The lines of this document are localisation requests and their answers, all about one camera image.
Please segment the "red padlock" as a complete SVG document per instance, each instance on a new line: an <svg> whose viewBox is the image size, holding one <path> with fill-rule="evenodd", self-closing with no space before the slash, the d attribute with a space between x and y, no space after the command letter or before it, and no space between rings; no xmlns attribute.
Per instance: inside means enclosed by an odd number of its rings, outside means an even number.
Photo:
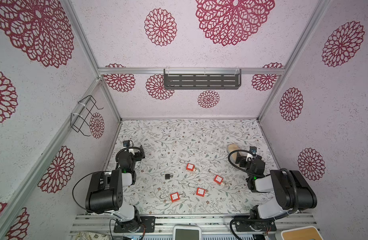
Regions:
<svg viewBox="0 0 368 240"><path fill-rule="evenodd" d="M200 197L205 197L205 194L207 193L207 190L203 187L203 186L200 186L198 184L195 184L195 183L188 183L187 184L188 187L190 188L194 188L196 189L196 192L195 194L197 196L200 196Z"/></svg>
<svg viewBox="0 0 368 240"><path fill-rule="evenodd" d="M213 181L216 182L217 184L219 184L219 185L222 185L222 184L227 185L228 184L228 182L222 176L220 176L218 173L216 173L215 171L213 171L211 169L208 169L208 172L213 175Z"/></svg>
<svg viewBox="0 0 368 240"><path fill-rule="evenodd" d="M160 199L163 200L164 203L174 203L181 200L180 194L178 192L173 194L161 194Z"/></svg>
<svg viewBox="0 0 368 240"><path fill-rule="evenodd" d="M186 160L179 160L179 162L181 164L185 164L185 169L191 172L195 171L195 165L193 163L191 163L190 161L186 161Z"/></svg>

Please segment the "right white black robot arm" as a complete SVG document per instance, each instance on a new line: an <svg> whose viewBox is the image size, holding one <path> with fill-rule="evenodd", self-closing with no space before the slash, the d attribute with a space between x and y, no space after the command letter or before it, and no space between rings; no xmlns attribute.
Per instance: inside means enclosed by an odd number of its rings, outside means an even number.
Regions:
<svg viewBox="0 0 368 240"><path fill-rule="evenodd" d="M265 162L256 152L234 150L228 162L247 174L247 187L253 193L274 193L274 198L254 206L248 216L234 217L230 229L235 231L275 230L275 221L288 217L298 210L314 209L317 197L299 171L282 168L265 174Z"/></svg>

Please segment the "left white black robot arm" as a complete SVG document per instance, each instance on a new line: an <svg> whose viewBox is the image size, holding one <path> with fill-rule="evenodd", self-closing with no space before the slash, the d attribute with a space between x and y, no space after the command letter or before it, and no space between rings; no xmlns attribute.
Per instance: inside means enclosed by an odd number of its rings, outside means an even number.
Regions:
<svg viewBox="0 0 368 240"><path fill-rule="evenodd" d="M126 147L115 157L114 170L92 173L85 200L88 213L110 214L115 217L121 230L137 232L142 221L137 207L127 204L124 200L124 187L136 183L136 163L145 158L142 146Z"/></svg>

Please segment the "small black padlock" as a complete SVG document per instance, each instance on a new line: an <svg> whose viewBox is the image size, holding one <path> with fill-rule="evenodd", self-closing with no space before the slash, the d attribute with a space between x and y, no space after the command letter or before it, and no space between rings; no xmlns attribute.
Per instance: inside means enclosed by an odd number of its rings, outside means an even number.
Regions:
<svg viewBox="0 0 368 240"><path fill-rule="evenodd" d="M165 180L170 180L171 178L174 177L174 174L167 172L162 172L161 175L165 178Z"/></svg>

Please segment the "white tablet device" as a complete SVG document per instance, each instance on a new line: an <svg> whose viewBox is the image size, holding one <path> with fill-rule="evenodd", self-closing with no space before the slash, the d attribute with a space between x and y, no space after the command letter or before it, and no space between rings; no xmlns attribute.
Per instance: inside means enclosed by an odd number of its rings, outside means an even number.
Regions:
<svg viewBox="0 0 368 240"><path fill-rule="evenodd" d="M195 225L176 225L173 240L202 240L202 230Z"/></svg>

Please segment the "dark grey wall shelf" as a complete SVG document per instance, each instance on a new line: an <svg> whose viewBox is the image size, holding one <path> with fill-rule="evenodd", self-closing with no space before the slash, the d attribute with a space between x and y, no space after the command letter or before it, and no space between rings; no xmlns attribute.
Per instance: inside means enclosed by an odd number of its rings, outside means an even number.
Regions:
<svg viewBox="0 0 368 240"><path fill-rule="evenodd" d="M241 73L171 74L164 69L163 83L167 90L237 90L241 87Z"/></svg>

